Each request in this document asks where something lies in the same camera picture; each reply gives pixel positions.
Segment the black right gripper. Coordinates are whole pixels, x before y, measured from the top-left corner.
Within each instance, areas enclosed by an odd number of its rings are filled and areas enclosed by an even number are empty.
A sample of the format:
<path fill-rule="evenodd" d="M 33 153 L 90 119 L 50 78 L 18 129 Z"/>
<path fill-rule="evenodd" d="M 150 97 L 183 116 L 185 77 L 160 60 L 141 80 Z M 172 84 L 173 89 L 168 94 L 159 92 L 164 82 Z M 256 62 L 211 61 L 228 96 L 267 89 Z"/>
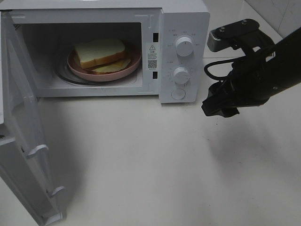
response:
<path fill-rule="evenodd" d="M 212 84 L 202 102 L 206 116 L 232 117 L 237 107 L 260 106 L 270 98 L 270 61 L 239 57 L 225 60 L 232 70 Z"/>

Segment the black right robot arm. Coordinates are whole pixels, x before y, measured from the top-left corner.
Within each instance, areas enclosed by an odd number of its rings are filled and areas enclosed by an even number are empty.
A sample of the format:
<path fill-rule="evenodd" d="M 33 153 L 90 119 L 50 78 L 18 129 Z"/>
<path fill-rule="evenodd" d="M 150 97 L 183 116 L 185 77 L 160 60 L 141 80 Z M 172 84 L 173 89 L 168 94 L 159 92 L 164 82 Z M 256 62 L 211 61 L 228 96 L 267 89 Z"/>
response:
<path fill-rule="evenodd" d="M 216 81 L 202 102 L 206 116 L 232 117 L 240 107 L 261 106 L 301 82 L 300 29 L 278 43 L 260 30 L 233 37 L 230 42 L 245 55 L 204 67 L 206 75 Z"/>

